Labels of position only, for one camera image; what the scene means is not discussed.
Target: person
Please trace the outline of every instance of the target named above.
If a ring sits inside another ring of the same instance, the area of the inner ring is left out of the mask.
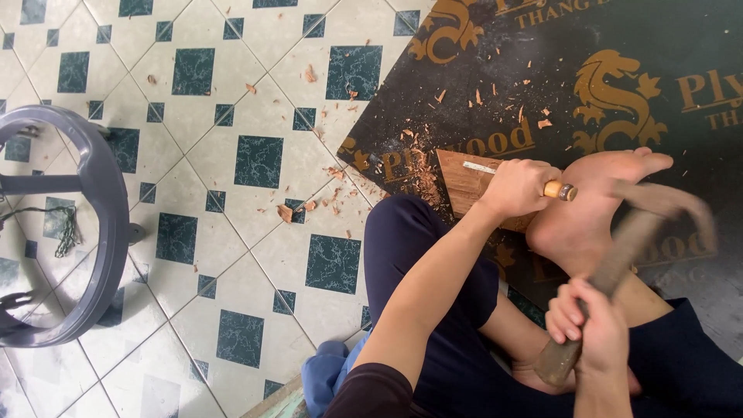
[[[563,173],[505,161],[453,228],[415,196],[384,199],[364,244],[374,332],[324,417],[743,416],[743,367],[704,334],[687,299],[665,301],[629,270],[611,303],[585,281],[611,245],[620,204],[606,192],[611,178],[636,183],[671,165],[645,147],[588,155]],[[544,197],[550,180],[573,184],[577,198]],[[504,219],[537,210],[528,244],[572,277],[549,303],[548,334],[498,291],[497,265],[479,256]],[[583,340],[563,388],[532,368],[550,336]],[[489,341],[513,359],[513,375]]]

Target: tile floor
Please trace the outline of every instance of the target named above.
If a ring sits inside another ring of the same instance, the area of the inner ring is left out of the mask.
[[[0,353],[0,417],[240,417],[318,344],[362,332],[364,224],[381,192],[334,154],[433,3],[0,2],[0,112],[51,104],[107,126],[149,232],[98,325]],[[41,126],[8,141],[0,173],[72,174],[79,160]],[[291,224],[276,214],[310,199]],[[0,295],[34,289],[11,312],[52,326],[87,286],[96,215],[80,193],[0,205],[77,208],[66,257],[58,214],[21,213],[0,234]]]

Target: blue cloth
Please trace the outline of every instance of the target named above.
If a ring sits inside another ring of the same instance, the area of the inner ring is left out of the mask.
[[[310,418],[322,418],[343,383],[348,371],[354,366],[356,357],[369,339],[367,332],[349,353],[340,341],[326,341],[317,348],[317,353],[302,365],[302,386]]]

